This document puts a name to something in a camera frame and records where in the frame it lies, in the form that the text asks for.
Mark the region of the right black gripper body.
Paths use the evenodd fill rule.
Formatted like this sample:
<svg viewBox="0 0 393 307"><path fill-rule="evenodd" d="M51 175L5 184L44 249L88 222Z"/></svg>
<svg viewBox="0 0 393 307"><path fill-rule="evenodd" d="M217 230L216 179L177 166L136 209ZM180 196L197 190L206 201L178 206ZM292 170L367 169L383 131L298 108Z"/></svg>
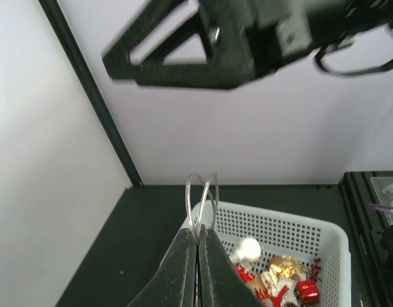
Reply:
<svg viewBox="0 0 393 307"><path fill-rule="evenodd" d="M393 27L393 1L247 1L247 8L221 9L215 35L215 88L237 88L274 74L315 52L326 74L343 77L393 69L393 58L378 66L340 71L323 58L353 44L359 33Z"/></svg>

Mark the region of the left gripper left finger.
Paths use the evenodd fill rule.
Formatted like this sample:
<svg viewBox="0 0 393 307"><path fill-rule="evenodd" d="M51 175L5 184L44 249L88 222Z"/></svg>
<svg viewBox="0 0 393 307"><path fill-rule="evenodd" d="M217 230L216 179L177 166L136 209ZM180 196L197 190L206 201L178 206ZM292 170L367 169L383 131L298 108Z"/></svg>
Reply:
<svg viewBox="0 0 393 307"><path fill-rule="evenodd" d="M129 306L193 306L197 245L190 230L181 229L157 272Z"/></svg>

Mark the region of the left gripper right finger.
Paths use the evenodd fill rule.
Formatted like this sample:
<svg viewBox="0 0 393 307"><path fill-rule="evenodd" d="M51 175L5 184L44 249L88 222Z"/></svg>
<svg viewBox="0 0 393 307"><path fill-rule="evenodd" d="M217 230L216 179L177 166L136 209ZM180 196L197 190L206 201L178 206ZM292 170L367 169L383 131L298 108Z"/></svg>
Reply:
<svg viewBox="0 0 393 307"><path fill-rule="evenodd" d="M262 306L232 265L215 231L202 228L198 247L201 306Z"/></svg>

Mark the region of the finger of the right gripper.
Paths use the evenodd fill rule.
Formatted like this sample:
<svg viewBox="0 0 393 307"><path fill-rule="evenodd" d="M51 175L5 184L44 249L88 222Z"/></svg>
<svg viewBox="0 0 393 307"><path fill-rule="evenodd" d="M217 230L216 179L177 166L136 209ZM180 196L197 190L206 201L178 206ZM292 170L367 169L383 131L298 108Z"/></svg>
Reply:
<svg viewBox="0 0 393 307"><path fill-rule="evenodd" d="M230 90L255 80L255 63L245 33L246 20L236 1L201 1L197 12L135 64L130 53L178 8L182 1L149 1L103 54L113 80L140 86ZM192 36L202 42L206 61L165 63Z"/></svg>

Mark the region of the white plastic basket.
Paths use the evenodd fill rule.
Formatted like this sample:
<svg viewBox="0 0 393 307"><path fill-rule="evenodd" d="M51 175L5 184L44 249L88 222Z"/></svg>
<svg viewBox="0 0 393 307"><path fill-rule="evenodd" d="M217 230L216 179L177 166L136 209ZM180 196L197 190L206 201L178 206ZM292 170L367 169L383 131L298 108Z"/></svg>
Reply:
<svg viewBox="0 0 393 307"><path fill-rule="evenodd" d="M253 237L262 247L262 258L250 274L268 269L277 255L290 256L306 267L320 259L320 306L351 306L351 254L348 237L336 224L309 217L221 201L216 211L207 202L202 224L214 230L228 255L239 241Z"/></svg>

